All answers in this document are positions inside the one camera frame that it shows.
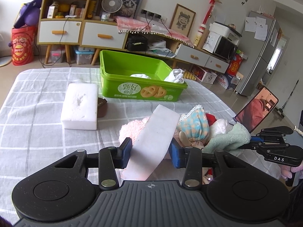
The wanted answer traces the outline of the mint green towel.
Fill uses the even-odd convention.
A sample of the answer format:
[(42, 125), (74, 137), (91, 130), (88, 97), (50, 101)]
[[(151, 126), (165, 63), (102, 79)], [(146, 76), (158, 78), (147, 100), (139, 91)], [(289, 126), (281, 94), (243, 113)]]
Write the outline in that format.
[(240, 123), (233, 125), (231, 131), (226, 134), (217, 134), (202, 149), (203, 153), (213, 154), (216, 150), (232, 151), (251, 141), (251, 135), (247, 128)]

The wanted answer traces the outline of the pink fluffy plush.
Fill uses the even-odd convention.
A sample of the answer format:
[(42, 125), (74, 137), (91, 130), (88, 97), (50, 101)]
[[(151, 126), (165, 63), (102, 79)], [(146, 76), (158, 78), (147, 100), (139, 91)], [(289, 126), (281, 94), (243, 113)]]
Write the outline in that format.
[(142, 161), (161, 161), (169, 159), (168, 155), (169, 143), (172, 138), (169, 134), (173, 131), (169, 130), (165, 134), (161, 129), (163, 125), (156, 124), (156, 118), (151, 117), (142, 120), (133, 120), (122, 125), (119, 131), (119, 142), (122, 143), (125, 138), (132, 140), (133, 148), (131, 150), (130, 161), (140, 163)]

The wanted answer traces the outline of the santa plush red white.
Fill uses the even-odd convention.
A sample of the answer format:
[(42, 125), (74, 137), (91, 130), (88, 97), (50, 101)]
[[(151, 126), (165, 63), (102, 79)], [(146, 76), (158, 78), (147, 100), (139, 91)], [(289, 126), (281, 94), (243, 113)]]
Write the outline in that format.
[(233, 128), (233, 125), (229, 124), (226, 119), (216, 119), (214, 115), (209, 113), (206, 113), (206, 117), (209, 123), (208, 138), (213, 138), (218, 134), (226, 134)]

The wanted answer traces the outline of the thin white foam block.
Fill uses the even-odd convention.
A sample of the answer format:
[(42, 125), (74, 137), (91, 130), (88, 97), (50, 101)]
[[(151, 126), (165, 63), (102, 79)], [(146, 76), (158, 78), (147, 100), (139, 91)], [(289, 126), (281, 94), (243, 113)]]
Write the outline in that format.
[(169, 149), (180, 114), (158, 105), (149, 118), (133, 120), (119, 131), (119, 141), (131, 138), (129, 162), (121, 173), (123, 180), (146, 181), (163, 161)]

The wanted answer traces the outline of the smartphone on stand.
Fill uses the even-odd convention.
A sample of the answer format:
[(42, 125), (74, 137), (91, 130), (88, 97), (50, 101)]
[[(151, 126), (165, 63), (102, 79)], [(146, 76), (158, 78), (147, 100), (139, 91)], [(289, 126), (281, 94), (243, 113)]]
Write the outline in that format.
[(277, 104), (278, 98), (269, 89), (263, 87), (233, 119), (252, 133)]

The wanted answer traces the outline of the large white foam block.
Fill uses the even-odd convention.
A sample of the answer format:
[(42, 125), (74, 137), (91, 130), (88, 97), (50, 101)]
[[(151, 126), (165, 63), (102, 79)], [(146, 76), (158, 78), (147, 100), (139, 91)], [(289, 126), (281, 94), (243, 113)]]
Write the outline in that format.
[(61, 123), (69, 130), (96, 130), (98, 85), (70, 83), (65, 93)]

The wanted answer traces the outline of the grey checked table cloth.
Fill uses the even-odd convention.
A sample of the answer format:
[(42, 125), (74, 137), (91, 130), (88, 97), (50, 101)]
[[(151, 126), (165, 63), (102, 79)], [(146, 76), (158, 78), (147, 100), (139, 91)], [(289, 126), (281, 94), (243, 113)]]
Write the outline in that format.
[(1, 107), (1, 216), (10, 223), (19, 220), (11, 200), (19, 181), (75, 150), (96, 153), (119, 146), (121, 127), (150, 116), (158, 106), (109, 98), (96, 130), (65, 130), (61, 112), (68, 85), (100, 81), (97, 68), (31, 69), (16, 77)]

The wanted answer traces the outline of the rolled white sock bundle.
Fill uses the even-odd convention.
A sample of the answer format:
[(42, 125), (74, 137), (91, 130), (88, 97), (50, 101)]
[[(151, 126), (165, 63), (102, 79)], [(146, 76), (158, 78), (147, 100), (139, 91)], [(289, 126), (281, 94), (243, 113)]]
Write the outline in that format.
[(171, 82), (174, 84), (183, 84), (184, 83), (184, 71), (182, 69), (173, 69), (169, 75), (165, 78), (165, 82)]

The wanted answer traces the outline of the crumpled white cloth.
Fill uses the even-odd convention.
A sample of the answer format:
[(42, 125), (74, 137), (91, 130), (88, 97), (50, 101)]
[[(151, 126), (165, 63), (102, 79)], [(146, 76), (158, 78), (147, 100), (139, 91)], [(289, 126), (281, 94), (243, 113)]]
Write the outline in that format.
[(132, 74), (131, 77), (141, 78), (141, 79), (150, 79), (146, 74)]

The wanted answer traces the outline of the green plastic biscuit box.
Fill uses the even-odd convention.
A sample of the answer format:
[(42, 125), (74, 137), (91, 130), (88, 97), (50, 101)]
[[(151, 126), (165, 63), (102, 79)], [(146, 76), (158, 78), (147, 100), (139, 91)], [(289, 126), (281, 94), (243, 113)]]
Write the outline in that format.
[[(172, 69), (162, 60), (124, 52), (100, 51), (101, 91), (104, 97), (130, 100), (177, 101), (187, 83), (165, 82)], [(150, 79), (131, 77), (146, 74)]]

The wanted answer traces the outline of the clear storage box blue lid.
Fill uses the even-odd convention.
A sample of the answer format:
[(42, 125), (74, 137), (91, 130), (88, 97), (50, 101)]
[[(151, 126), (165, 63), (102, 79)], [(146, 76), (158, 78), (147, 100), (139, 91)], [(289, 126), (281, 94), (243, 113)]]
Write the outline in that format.
[(92, 58), (95, 53), (94, 48), (83, 48), (74, 46), (74, 53), (76, 58), (76, 64), (78, 65), (89, 65), (92, 62)]

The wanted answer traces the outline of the black bag in sideboard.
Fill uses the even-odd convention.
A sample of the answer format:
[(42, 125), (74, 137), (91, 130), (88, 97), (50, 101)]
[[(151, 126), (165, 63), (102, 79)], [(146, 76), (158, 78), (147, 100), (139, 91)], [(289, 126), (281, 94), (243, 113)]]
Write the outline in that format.
[(126, 41), (126, 50), (128, 51), (146, 51), (148, 39), (141, 34), (130, 34)]

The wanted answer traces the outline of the white printer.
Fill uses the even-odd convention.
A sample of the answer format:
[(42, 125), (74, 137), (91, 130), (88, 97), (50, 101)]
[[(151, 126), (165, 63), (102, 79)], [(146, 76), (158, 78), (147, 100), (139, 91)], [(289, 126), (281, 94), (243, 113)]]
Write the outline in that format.
[(228, 36), (230, 34), (232, 34), (235, 37), (241, 38), (242, 35), (236, 31), (234, 28), (227, 26), (225, 24), (219, 23), (219, 22), (213, 22), (210, 24), (209, 26), (209, 30), (212, 32), (215, 32), (219, 35), (222, 35), (226, 38), (228, 38)]

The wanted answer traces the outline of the pink tasselled cloth runner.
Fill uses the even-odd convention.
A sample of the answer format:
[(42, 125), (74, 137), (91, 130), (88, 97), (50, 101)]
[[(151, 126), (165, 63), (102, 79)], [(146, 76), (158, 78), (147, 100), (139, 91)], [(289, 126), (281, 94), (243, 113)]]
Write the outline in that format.
[(152, 21), (144, 22), (144, 21), (139, 21), (137, 19), (121, 17), (121, 16), (115, 17), (115, 21), (117, 23), (118, 31), (120, 33), (128, 32), (128, 33), (157, 34), (177, 40), (189, 47), (192, 48), (194, 47), (194, 44), (187, 36), (167, 28), (167, 26), (165, 26), (163, 23), (158, 25), (156, 22), (152, 22)]

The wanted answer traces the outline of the red printed bucket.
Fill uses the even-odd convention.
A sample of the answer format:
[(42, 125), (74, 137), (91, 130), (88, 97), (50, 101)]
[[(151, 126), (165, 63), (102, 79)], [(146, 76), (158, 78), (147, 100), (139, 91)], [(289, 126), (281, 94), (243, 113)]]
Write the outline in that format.
[(33, 45), (36, 34), (36, 26), (23, 26), (11, 30), (12, 63), (14, 66), (22, 66), (33, 61)]

